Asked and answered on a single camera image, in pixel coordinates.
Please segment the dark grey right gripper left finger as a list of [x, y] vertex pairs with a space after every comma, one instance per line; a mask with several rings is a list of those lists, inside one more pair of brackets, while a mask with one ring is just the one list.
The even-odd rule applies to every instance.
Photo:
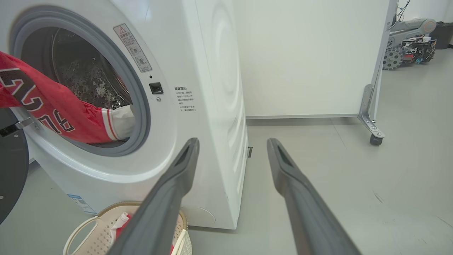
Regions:
[[107, 254], [171, 254], [180, 206], [193, 185], [199, 149], [197, 138], [188, 139]]

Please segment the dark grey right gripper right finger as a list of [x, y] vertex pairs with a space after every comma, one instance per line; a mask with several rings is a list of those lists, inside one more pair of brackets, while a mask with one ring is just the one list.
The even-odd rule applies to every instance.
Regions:
[[360, 251], [338, 219], [282, 143], [267, 140], [273, 183], [285, 199], [299, 255], [359, 255]]

